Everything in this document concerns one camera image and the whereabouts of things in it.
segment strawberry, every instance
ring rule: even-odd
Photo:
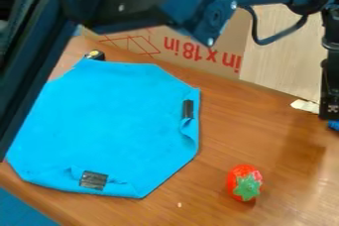
[[[253,166],[238,165],[228,172],[226,185],[231,197],[239,201],[251,201],[260,195],[263,177]]]

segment toy strawberry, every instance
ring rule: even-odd
[[[249,165],[232,168],[226,179],[228,193],[239,201],[251,201],[260,195],[263,177],[259,171]]]

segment metal clip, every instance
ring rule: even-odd
[[[182,105],[182,119],[193,118],[193,101],[185,100]]]

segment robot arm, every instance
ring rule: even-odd
[[[300,15],[292,27],[260,40],[251,6],[285,4]],[[77,24],[97,33],[168,25],[212,47],[237,7],[253,16],[252,35],[266,45],[322,12],[329,50],[323,64],[322,118],[339,118],[339,0],[17,0],[0,32],[0,161],[57,63]]]

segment screw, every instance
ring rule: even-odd
[[[124,4],[120,4],[118,7],[119,12],[123,12],[125,10],[125,5]]]
[[[207,45],[208,45],[209,47],[213,47],[213,45],[214,45],[214,40],[213,40],[212,38],[209,38],[209,39],[207,40]]]
[[[236,1],[232,1],[231,3],[231,9],[235,10],[237,8],[237,2]]]

